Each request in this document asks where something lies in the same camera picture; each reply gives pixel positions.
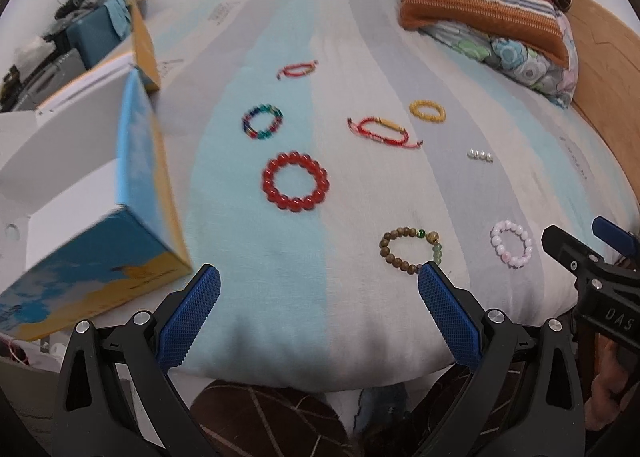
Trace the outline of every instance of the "striped pillow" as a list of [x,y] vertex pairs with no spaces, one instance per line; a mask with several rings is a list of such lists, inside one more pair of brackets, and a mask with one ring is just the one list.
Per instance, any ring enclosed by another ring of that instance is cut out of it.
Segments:
[[457,20],[484,33],[512,38],[569,67],[551,0],[401,0],[400,24],[406,30],[440,20]]

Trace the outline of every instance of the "blue and yellow box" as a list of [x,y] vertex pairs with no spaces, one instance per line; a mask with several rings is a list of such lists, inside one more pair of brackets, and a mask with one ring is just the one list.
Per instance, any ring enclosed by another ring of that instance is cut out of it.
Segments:
[[191,273],[147,95],[159,88],[137,12],[134,47],[36,111],[0,169],[0,331],[34,340]]

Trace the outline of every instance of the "screw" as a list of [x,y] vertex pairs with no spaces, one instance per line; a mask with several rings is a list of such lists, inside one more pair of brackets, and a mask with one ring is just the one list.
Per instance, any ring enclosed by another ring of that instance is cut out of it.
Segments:
[[554,332],[560,332],[562,330],[562,324],[554,318],[552,320],[549,320],[549,329]]
[[78,325],[76,325],[76,331],[82,334],[83,332],[87,332],[90,327],[91,324],[87,322],[87,320],[82,320],[82,322],[79,322]]
[[497,309],[492,309],[491,311],[489,311],[489,314],[487,316],[489,317],[489,320],[494,323],[504,322],[504,314],[502,313],[502,311],[498,311]]
[[133,317],[133,323],[136,325],[145,325],[146,322],[149,321],[151,315],[146,311],[137,312]]

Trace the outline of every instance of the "blue gripper pad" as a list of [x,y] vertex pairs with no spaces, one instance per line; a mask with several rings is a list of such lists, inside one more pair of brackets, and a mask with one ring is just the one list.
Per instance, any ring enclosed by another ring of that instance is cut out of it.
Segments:
[[593,220],[591,231],[597,238],[613,247],[623,257],[633,259],[638,254],[636,240],[633,235],[604,217],[596,217]]
[[219,296],[220,274],[210,266],[160,331],[156,361],[163,372],[182,364]]
[[459,365],[475,371],[482,359],[480,333],[430,265],[418,276],[418,292]]

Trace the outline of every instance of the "red beaded bracelet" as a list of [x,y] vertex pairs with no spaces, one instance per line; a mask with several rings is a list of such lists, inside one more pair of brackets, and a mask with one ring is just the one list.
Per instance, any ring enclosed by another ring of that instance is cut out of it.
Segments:
[[[310,195],[303,197],[293,197],[278,192],[273,184],[273,177],[276,172],[287,164],[298,164],[316,179],[316,189]],[[312,210],[316,204],[324,201],[329,190],[329,180],[326,178],[326,170],[320,166],[318,161],[312,160],[308,154],[300,154],[293,151],[288,154],[278,154],[277,158],[270,160],[267,167],[262,172],[262,190],[267,194],[270,202],[276,203],[281,210],[289,209],[292,212],[302,210]]]
[[286,76],[287,78],[300,78],[315,71],[316,65],[318,65],[318,60],[314,60],[313,62],[294,63],[292,65],[287,65],[286,67],[283,67],[278,71],[277,78],[279,80],[282,75]]
[[[395,130],[396,132],[400,132],[402,134],[402,140],[394,140],[392,138],[385,138],[384,136],[380,136],[370,130],[364,128],[364,125],[368,123],[377,123],[386,127],[387,129]],[[409,145],[407,142],[409,141],[409,132],[406,131],[404,127],[400,125],[396,125],[395,123],[386,120],[384,118],[364,118],[359,124],[354,124],[351,118],[347,118],[347,125],[351,129],[351,132],[357,134],[359,136],[364,136],[365,138],[369,138],[375,142],[384,143],[385,145],[391,145],[392,147],[402,147],[402,148],[420,148],[422,146],[422,141],[417,142],[416,144]]]

